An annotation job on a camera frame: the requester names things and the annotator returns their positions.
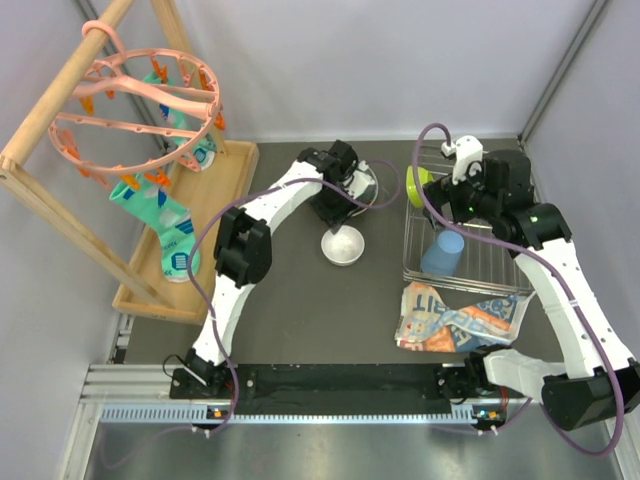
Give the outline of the white bowl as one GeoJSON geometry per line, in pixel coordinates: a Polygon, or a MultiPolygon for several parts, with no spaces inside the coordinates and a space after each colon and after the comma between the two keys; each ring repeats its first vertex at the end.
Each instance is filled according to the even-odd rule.
{"type": "Polygon", "coordinates": [[[335,232],[327,230],[321,238],[321,251],[326,259],[336,266],[350,266],[361,258],[365,250],[365,239],[361,232],[343,225],[335,232]]]}

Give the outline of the red teal floral plate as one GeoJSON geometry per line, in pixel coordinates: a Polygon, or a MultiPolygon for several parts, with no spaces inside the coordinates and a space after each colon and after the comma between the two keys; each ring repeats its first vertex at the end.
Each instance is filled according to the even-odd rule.
{"type": "Polygon", "coordinates": [[[374,205],[376,203],[378,193],[379,187],[376,185],[367,186],[358,192],[350,192],[350,195],[356,201],[356,204],[351,203],[353,209],[348,214],[347,218],[358,216],[374,205]]]}

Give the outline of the dark blue speckled plate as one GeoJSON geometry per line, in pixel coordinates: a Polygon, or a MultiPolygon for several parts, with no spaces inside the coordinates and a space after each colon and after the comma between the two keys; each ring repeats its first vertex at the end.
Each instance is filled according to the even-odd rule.
{"type": "Polygon", "coordinates": [[[375,172],[371,169],[371,167],[370,167],[370,166],[369,166],[369,168],[370,168],[370,175],[371,175],[371,177],[372,177],[372,183],[371,183],[371,185],[370,185],[370,186],[376,185],[376,186],[378,186],[378,187],[379,187],[379,185],[378,185],[378,180],[377,180],[377,177],[376,177],[375,172]]]}

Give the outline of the lime green bowl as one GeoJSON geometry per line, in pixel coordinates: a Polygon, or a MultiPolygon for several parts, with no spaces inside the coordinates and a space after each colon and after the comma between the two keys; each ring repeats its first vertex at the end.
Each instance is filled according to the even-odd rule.
{"type": "Polygon", "coordinates": [[[423,191],[423,186],[433,182],[435,180],[431,171],[423,168],[417,168],[417,179],[414,178],[413,168],[409,166],[406,171],[405,187],[407,197],[414,208],[421,209],[424,207],[424,202],[420,193],[423,191]]]}

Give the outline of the light blue cup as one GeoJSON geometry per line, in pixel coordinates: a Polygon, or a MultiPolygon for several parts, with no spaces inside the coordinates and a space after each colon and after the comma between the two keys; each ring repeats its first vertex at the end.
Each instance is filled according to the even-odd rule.
{"type": "Polygon", "coordinates": [[[465,240],[455,231],[440,232],[421,258],[423,273],[454,276],[465,248],[465,240]]]}

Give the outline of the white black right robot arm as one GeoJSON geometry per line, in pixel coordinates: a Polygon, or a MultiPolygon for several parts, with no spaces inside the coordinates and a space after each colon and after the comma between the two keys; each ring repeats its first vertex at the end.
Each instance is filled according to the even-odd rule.
{"type": "Polygon", "coordinates": [[[615,418],[639,404],[639,362],[613,331],[579,264],[572,233],[559,209],[540,203],[531,162],[519,150],[479,152],[453,171],[423,184],[431,217],[453,230],[480,219],[487,241],[509,250],[537,294],[560,344],[551,363],[513,348],[471,354],[466,380],[487,396],[500,386],[541,403],[563,431],[615,418]]]}

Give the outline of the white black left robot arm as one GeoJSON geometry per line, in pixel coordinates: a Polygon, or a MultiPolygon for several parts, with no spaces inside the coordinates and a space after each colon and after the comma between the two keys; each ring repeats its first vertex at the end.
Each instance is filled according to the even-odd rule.
{"type": "Polygon", "coordinates": [[[205,396],[226,387],[224,363],[242,309],[272,265],[272,234],[299,206],[309,202],[331,228],[377,198],[378,182],[353,147],[337,140],[328,150],[307,148],[265,193],[220,218],[214,246],[216,280],[205,323],[185,358],[192,384],[205,396]]]}

